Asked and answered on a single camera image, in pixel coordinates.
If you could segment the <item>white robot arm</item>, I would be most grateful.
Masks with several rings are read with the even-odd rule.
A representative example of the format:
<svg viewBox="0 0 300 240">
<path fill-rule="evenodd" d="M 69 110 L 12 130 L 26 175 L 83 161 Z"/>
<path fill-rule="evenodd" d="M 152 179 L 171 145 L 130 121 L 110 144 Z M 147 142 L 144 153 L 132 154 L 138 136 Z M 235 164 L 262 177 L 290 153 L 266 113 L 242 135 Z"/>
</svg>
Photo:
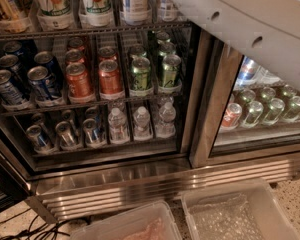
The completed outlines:
<svg viewBox="0 0 300 240">
<path fill-rule="evenodd" d="M 190 21 L 300 91 L 300 1 L 172 2 Z"/>
</svg>

